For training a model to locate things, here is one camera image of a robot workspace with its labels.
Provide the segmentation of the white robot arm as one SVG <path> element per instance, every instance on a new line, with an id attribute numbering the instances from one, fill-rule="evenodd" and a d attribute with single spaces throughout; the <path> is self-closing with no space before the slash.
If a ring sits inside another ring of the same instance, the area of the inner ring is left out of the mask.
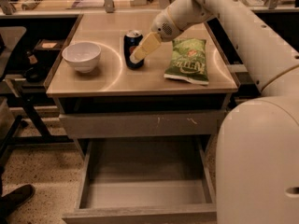
<path id="1" fill-rule="evenodd" d="M 298 53 L 240 0 L 175 0 L 133 51 L 137 63 L 190 26 L 218 19 L 259 95 L 231 110 L 216 148 L 218 224 L 299 224 Z"/>

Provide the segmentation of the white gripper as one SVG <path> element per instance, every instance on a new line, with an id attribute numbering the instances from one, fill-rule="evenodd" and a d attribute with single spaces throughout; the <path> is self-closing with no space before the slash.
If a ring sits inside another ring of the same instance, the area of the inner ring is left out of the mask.
<path id="1" fill-rule="evenodd" d="M 153 20 L 151 31 L 140 41 L 139 45 L 130 55 L 132 63 L 139 63 L 144 60 L 161 46 L 162 41 L 172 41 L 182 34 L 182 31 L 177 28 L 166 9 L 161 11 Z"/>

